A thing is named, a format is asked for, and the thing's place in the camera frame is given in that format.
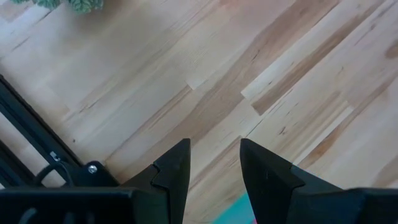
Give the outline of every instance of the hardwood floorboard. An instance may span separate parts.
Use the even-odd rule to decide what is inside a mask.
[[[191,138],[184,222],[208,223],[244,193],[241,138],[343,188],[398,186],[397,2],[105,0],[78,15],[0,0],[0,73],[121,182]]]

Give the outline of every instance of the wooden floor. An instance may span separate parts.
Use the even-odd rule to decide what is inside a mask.
[[[185,222],[208,223],[244,192],[240,138],[343,188],[398,187],[397,2],[106,0],[79,16],[0,0],[0,73],[120,181],[191,138]]]

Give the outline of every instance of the teal mat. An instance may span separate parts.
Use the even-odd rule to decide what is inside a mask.
[[[229,209],[225,210],[214,224],[250,224],[254,221],[249,196],[244,194]]]

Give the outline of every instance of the green plant leaf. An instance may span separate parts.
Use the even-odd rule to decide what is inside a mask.
[[[61,4],[60,0],[35,0],[38,6],[46,7],[47,9],[55,9]]]
[[[28,1],[30,1],[30,0],[11,0],[13,3],[16,3],[16,4],[21,4],[21,3],[23,3],[23,2],[28,2]]]
[[[94,9],[102,9],[104,7],[104,0],[91,0],[91,5]]]
[[[80,14],[91,12],[91,0],[69,0],[72,4],[73,9]]]

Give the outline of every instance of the metal screw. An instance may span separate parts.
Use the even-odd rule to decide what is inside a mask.
[[[91,174],[95,174],[97,172],[98,168],[94,165],[90,165],[88,167],[88,172],[90,172]]]

